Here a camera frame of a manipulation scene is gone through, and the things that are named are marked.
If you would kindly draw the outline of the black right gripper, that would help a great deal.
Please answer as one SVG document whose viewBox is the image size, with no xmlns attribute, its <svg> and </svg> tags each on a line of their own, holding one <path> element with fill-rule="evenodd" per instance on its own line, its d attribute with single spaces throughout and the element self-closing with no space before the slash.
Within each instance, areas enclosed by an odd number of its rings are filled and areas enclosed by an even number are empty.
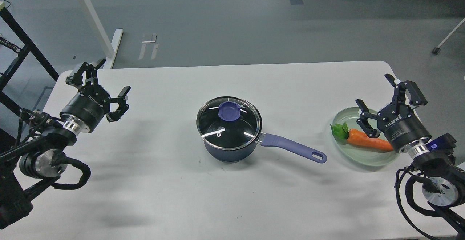
<svg viewBox="0 0 465 240">
<path fill-rule="evenodd" d="M 357 124 L 369 138 L 378 138 L 383 132 L 387 141 L 398 153 L 401 152 L 402 147 L 414 141 L 429 141 L 431 134 L 410 107 L 417 108 L 428 104 L 423 92 L 414 81 L 401 81 L 391 74 L 385 74 L 385 78 L 394 88 L 391 102 L 378 114 L 373 114 L 362 99 L 356 99 L 355 102 L 361 111 Z M 376 120 L 377 128 L 373 128 L 368 119 Z"/>
</svg>

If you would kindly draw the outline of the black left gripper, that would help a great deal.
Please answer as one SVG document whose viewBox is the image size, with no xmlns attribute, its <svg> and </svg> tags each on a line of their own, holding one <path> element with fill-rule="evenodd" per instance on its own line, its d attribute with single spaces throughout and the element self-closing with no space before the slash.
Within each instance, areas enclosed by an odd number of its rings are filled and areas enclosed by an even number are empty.
<svg viewBox="0 0 465 240">
<path fill-rule="evenodd" d="M 110 94 L 102 86 L 98 86 L 97 71 L 105 62 L 106 59 L 95 63 L 83 62 L 65 79 L 67 85 L 79 91 L 60 112 L 60 118 L 80 119 L 86 125 L 86 133 L 93 132 L 105 114 L 108 122 L 117 122 L 129 109 L 127 94 L 131 86 L 125 86 L 114 98 L 110 98 Z M 118 104 L 117 109 L 110 111 L 111 104 Z"/>
</svg>

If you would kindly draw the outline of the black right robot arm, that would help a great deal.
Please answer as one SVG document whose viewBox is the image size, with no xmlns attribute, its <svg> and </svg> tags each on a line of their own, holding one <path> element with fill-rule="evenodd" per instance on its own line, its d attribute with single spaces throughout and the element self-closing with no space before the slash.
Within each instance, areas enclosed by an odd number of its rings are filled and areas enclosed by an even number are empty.
<svg viewBox="0 0 465 240">
<path fill-rule="evenodd" d="M 464 239 L 464 218 L 452 207 L 464 204 L 464 170 L 457 167 L 453 151 L 456 140 L 451 134 L 432 139 L 429 131 L 414 114 L 427 100 L 413 81 L 400 81 L 392 75 L 385 78 L 394 88 L 392 101 L 377 113 L 371 113 L 361 99 L 357 124 L 370 138 L 383 133 L 397 153 L 407 153 L 412 164 L 397 171 L 395 190 L 397 205 L 405 220 L 413 225 L 401 204 L 400 186 L 405 174 L 405 198 L 409 206 L 422 215 L 444 219 Z"/>
</svg>

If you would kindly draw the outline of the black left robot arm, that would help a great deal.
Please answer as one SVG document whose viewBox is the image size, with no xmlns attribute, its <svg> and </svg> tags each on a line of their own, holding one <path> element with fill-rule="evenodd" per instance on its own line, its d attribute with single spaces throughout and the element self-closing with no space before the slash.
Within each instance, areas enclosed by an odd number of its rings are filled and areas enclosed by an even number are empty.
<svg viewBox="0 0 465 240">
<path fill-rule="evenodd" d="M 17 137 L 12 149 L 1 153 L 1 229 L 19 221 L 33 210 L 32 200 L 49 187 L 77 190 L 88 182 L 87 164 L 65 155 L 64 149 L 78 134 L 92 133 L 101 120 L 118 121 L 129 109 L 126 86 L 112 98 L 98 83 L 97 71 L 106 59 L 78 65 L 65 80 L 77 94 L 59 117 L 37 110 L 20 110 L 19 126 L 30 127 L 25 139 Z"/>
</svg>

